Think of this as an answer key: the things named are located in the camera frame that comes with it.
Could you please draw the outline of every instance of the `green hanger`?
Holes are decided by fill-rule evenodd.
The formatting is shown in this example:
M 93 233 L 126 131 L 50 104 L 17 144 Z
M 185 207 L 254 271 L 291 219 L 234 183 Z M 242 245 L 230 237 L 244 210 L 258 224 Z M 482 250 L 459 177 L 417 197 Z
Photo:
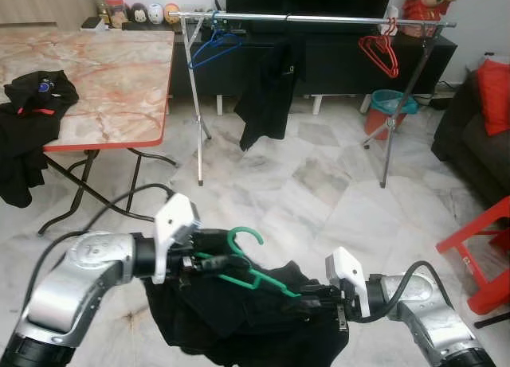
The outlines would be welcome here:
M 245 258 L 245 253 L 236 245 L 235 240 L 234 240 L 236 233 L 239 233 L 239 232 L 247 232 L 247 233 L 253 234 L 253 236 L 257 239 L 257 241 L 260 245 L 264 244 L 264 240 L 262 240 L 262 236 L 258 232 L 256 232 L 255 230 L 253 230 L 251 228 L 246 228 L 245 226 L 238 226 L 238 227 L 233 228 L 232 230 L 229 231 L 229 234 L 227 235 L 226 240 L 227 240 L 227 243 L 229 244 L 230 248 L 232 249 L 232 252 L 235 255 L 240 256 L 240 257 L 244 258 L 245 260 L 247 260 Z M 202 252 L 195 253 L 194 255 L 197 257 L 200 257 L 200 258 L 212 257 L 211 254 L 202 253 Z M 230 277 L 225 274 L 220 274 L 220 275 L 218 275 L 218 277 L 221 279 L 224 279 L 225 281 L 235 283 L 238 286 L 241 286 L 241 287 L 244 287 L 244 288 L 250 289 L 250 290 L 258 289 L 258 287 L 261 285 L 261 281 L 264 280 L 265 282 L 271 283 L 272 285 L 278 287 L 283 295 L 287 295 L 288 297 L 291 297 L 291 298 L 301 296 L 301 294 L 292 293 L 287 288 L 287 285 L 280 282 L 278 279 L 274 279 L 273 277 L 270 277 L 264 273 L 261 273 L 258 270 L 253 269 L 251 267 L 251 264 L 250 264 L 250 268 L 248 269 L 248 273 L 255 277 L 255 279 L 253 280 L 252 283 L 247 283 L 245 281 L 241 281 L 240 279 L 236 279 L 234 277 Z

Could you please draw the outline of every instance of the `clothes rack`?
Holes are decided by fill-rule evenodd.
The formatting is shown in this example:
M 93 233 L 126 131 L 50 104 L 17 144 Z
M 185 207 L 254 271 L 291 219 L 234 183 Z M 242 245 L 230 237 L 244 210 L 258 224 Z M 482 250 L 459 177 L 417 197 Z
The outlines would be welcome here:
M 315 22 L 315 23 L 339 23 L 339 24 L 356 24 L 356 25 L 381 25 L 387 24 L 387 18 L 348 18 L 348 17 L 321 17 L 321 16 L 310 16 L 310 15 L 285 15 L 285 14 L 235 14 L 235 13 L 225 13 L 225 12 L 169 12 L 171 17 L 179 17 L 182 27 L 182 38 L 184 40 L 184 50 L 186 52 L 186 60 L 187 63 L 191 62 L 191 46 L 193 42 L 198 36 L 198 32 L 202 27 L 202 23 L 206 19 L 212 19 L 213 16 L 217 20 L 235 20 L 235 21 L 284 21 L 284 22 Z M 188 19 L 193 18 L 197 20 L 197 25 L 194 28 L 194 32 L 191 34 L 191 37 L 188 37 L 186 22 Z M 370 148 L 370 141 L 375 138 L 378 134 L 383 132 L 384 130 L 389 131 L 389 135 L 386 139 L 386 148 L 385 148 L 385 161 L 384 167 L 382 170 L 382 176 L 380 179 L 380 186 L 382 188 L 386 187 L 386 178 L 388 174 L 388 167 L 390 165 L 390 155 L 391 155 L 391 144 L 393 142 L 394 131 L 397 126 L 397 118 L 400 115 L 400 111 L 402 110 L 402 106 L 405 105 L 407 99 L 409 98 L 411 92 L 413 91 L 414 85 L 418 81 L 420 74 L 422 73 L 423 68 L 425 67 L 426 62 L 429 59 L 432 50 L 434 49 L 434 45 L 436 40 L 441 35 L 441 31 L 444 28 L 453 28 L 457 25 L 455 22 L 447 22 L 447 21 L 417 21 L 417 20 L 397 20 L 397 26 L 404 25 L 419 25 L 422 27 L 423 38 L 422 38 L 422 48 L 423 54 L 418 62 L 409 83 L 407 84 L 406 90 L 403 93 L 403 96 L 398 103 L 398 106 L 395 109 L 395 112 L 392 116 L 389 116 L 386 119 L 386 122 L 377 128 L 371 135 L 369 135 L 363 141 L 363 148 Z M 425 33 L 427 31 L 427 27 L 435 27 L 433 31 L 432 37 L 426 37 Z M 198 137 L 198 184 L 203 185 L 203 169 L 202 169 L 202 131 L 206 133 L 206 137 L 211 139 L 211 135 L 209 130 L 207 129 L 207 125 L 202 119 L 202 115 L 200 112 L 200 106 L 198 103 L 197 96 L 197 86 L 194 79 L 194 70 L 189 68 L 190 72 L 190 83 L 191 83 L 191 92 L 193 94 L 194 101 L 194 112 L 197 123 L 197 137 Z

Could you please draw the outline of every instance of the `red statue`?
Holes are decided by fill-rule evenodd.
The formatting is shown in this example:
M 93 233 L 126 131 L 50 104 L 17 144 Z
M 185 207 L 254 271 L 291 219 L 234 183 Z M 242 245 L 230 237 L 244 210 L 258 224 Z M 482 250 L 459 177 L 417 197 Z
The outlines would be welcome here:
M 406 0 L 404 3 L 404 19 L 414 19 L 420 21 L 439 21 L 441 14 L 446 14 L 449 4 L 455 0 Z M 404 26 L 405 34 L 413 37 L 422 36 L 421 26 Z M 434 32 L 433 27 L 427 28 L 427 36 Z

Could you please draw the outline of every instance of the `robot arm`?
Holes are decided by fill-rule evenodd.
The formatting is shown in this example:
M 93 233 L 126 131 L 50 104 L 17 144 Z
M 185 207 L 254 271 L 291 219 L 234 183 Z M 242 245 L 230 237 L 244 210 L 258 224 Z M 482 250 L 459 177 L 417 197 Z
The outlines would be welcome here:
M 226 237 L 226 231 L 198 231 L 199 226 L 194 205 L 177 193 L 156 215 L 154 239 L 108 232 L 81 236 L 33 293 L 0 367 L 67 365 L 104 293 L 115 285 L 129 283 L 133 277 L 151 277 L 153 283 L 162 283 L 165 276 L 179 276 L 181 271 L 207 273 L 239 263 L 236 256 L 194 259 L 192 255 L 199 243 Z M 343 248 L 326 259 L 326 270 L 336 289 L 318 288 L 335 293 L 326 299 L 332 305 L 323 309 L 336 310 L 339 331 L 348 331 L 348 320 L 369 318 L 371 312 L 379 312 L 398 294 L 398 286 L 405 278 L 371 275 L 365 282 L 361 264 Z M 433 367 L 494 366 L 447 304 L 438 285 L 428 277 L 412 275 L 387 316 L 407 324 Z
M 81 344 L 104 293 L 135 277 L 163 283 L 167 254 L 200 225 L 196 208 L 176 193 L 155 217 L 155 239 L 91 232 L 81 236 L 42 280 L 22 312 L 0 367 L 61 367 Z
M 354 291 L 344 306 L 347 313 L 358 311 L 360 322 L 369 322 L 363 321 L 363 318 L 367 319 L 370 312 L 384 308 L 397 294 L 404 278 L 403 275 L 371 275 L 365 282 L 361 264 L 344 248 L 337 249 L 326 259 L 326 269 L 332 285 Z M 413 274 L 410 277 L 398 302 L 386 316 L 409 327 L 414 342 L 430 366 L 495 367 L 461 317 L 445 301 L 437 283 L 425 275 Z M 355 319 L 347 315 L 347 320 Z

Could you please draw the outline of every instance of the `red plastic stool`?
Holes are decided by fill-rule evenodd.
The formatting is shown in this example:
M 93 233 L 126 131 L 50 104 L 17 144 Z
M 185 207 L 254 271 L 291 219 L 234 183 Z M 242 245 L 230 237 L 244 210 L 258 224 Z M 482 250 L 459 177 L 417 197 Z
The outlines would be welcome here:
M 505 197 L 464 228 L 436 245 L 436 249 L 440 253 L 456 248 L 461 254 L 462 260 L 480 288 L 473 297 L 468 299 L 469 307 L 477 314 L 487 314 L 503 303 L 510 303 L 510 267 L 499 274 L 494 280 L 488 281 L 463 242 L 475 235 L 496 234 L 491 239 L 490 244 L 502 248 L 505 252 L 510 251 L 510 228 L 503 231 L 483 230 L 502 217 L 510 217 L 510 196 Z

